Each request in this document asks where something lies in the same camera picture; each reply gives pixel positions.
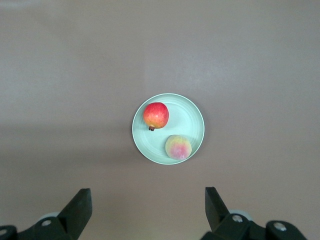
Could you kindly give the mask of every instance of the table surface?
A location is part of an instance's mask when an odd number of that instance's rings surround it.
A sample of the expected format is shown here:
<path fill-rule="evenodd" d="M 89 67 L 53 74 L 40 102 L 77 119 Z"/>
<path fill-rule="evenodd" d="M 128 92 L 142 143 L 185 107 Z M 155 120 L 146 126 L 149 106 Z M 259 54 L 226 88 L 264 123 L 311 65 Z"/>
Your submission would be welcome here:
<path fill-rule="evenodd" d="M 205 187 L 261 225 L 320 238 L 320 2 L 0 1 L 0 224 L 22 231 L 91 188 L 81 240 L 197 240 Z M 176 165 L 132 138 L 162 93 L 200 109 Z"/>

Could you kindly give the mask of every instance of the light green plate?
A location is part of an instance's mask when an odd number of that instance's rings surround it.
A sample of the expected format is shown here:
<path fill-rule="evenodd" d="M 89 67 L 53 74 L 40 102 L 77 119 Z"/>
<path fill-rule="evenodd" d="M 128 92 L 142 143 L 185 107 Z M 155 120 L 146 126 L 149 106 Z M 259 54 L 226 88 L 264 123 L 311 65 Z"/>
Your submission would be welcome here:
<path fill-rule="evenodd" d="M 150 103 L 161 102 L 169 111 L 166 126 L 154 131 L 148 130 L 143 114 Z M 192 152 L 185 160 L 170 158 L 165 144 L 171 135 L 182 135 L 189 139 Z M 205 135 L 204 119 L 197 106 L 184 96 L 174 93 L 163 93 L 149 98 L 137 110 L 132 123 L 132 136 L 139 151 L 149 160 L 164 165 L 182 163 L 191 158 L 199 149 Z"/>

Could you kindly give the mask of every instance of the plate rim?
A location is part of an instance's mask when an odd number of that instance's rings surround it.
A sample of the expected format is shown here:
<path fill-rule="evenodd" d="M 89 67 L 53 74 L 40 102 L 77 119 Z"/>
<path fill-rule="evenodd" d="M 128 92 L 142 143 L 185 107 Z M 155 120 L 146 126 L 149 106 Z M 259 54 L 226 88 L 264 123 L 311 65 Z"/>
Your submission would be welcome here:
<path fill-rule="evenodd" d="M 194 107 L 195 109 L 199 112 L 200 116 L 201 116 L 201 122 L 202 122 L 202 127 L 203 127 L 203 134 L 201 136 L 201 142 L 199 144 L 199 146 L 196 148 L 196 150 L 194 151 L 193 154 L 191 154 L 189 157 L 187 157 L 186 159 L 184 160 L 181 160 L 181 161 L 178 161 L 178 162 L 173 162 L 173 163 L 163 163 L 163 162 L 158 162 L 158 161 L 155 161 L 149 157 L 147 157 L 141 150 L 140 148 L 138 147 L 137 145 L 137 142 L 136 142 L 136 139 L 135 139 L 135 135 L 134 135 L 134 123 L 135 123 L 135 119 L 137 117 L 137 114 L 138 112 L 140 111 L 140 109 L 147 103 L 149 102 L 150 100 L 156 98 L 156 97 L 159 97 L 159 96 L 163 96 L 163 95 L 171 95 L 171 96 L 177 96 L 177 97 L 180 97 L 180 98 L 183 98 L 183 99 L 186 99 L 188 102 L 190 102 Z M 192 102 L 189 98 L 183 96 L 183 95 L 180 95 L 180 94 L 177 94 L 177 93 L 171 93 L 171 92 L 167 92 L 167 93 L 160 93 L 160 94 L 157 94 L 157 95 L 154 95 L 150 98 L 148 98 L 147 100 L 145 100 L 140 106 L 139 108 L 136 110 L 135 114 L 134 114 L 134 117 L 133 117 L 133 120 L 132 120 L 132 127 L 131 127 L 131 134 L 132 134 L 132 138 L 133 138 L 133 141 L 134 141 L 134 144 L 136 146 L 136 148 L 139 150 L 139 152 L 145 157 L 147 158 L 148 160 L 154 162 L 154 163 L 157 163 L 157 164 L 161 164 L 161 165 L 176 165 L 176 164 L 180 164 L 180 163 L 183 163 L 185 161 L 187 161 L 188 159 L 190 159 L 194 154 L 196 154 L 196 152 L 199 150 L 200 146 L 202 145 L 203 143 L 203 140 L 204 140 L 204 137 L 205 137 L 205 121 L 204 121 L 204 117 L 202 116 L 201 114 L 201 111 L 200 109 L 197 107 L 197 105 Z"/>

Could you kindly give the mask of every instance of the screw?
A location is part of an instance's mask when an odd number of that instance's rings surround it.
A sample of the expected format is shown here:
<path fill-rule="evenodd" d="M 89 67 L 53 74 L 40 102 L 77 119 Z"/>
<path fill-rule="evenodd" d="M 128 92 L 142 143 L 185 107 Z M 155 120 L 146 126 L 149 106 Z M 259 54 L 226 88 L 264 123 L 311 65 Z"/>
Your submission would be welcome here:
<path fill-rule="evenodd" d="M 5 235 L 8 232 L 7 229 L 1 229 L 0 230 L 0 236 Z"/>
<path fill-rule="evenodd" d="M 50 224 L 51 224 L 51 220 L 48 219 L 48 220 L 43 221 L 43 222 L 41 223 L 41 226 L 42 226 L 42 227 L 45 227 L 45 226 L 48 226 L 48 225 L 50 225 Z"/>
<path fill-rule="evenodd" d="M 283 225 L 281 222 L 278 222 L 278 221 L 275 222 L 275 223 L 273 224 L 273 226 L 274 226 L 277 230 L 282 231 L 282 232 L 284 232 L 284 231 L 287 230 L 286 226 Z"/>
<path fill-rule="evenodd" d="M 238 223 L 242 223 L 243 222 L 242 217 L 239 216 L 239 215 L 233 215 L 232 219 L 233 219 L 233 221 L 238 222 Z"/>

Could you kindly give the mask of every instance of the robotic arm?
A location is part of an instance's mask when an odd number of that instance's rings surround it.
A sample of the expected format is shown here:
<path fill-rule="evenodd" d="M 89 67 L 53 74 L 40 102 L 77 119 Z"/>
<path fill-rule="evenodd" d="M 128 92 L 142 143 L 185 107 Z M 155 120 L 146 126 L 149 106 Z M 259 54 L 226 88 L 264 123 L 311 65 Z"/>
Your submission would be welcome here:
<path fill-rule="evenodd" d="M 205 213 L 211 231 L 201 240 L 307 240 L 288 222 L 269 221 L 264 228 L 230 213 L 214 187 L 205 188 Z M 19 233 L 13 225 L 0 226 L 0 240 L 77 240 L 91 215 L 91 192 L 83 188 L 57 217 L 41 219 Z"/>

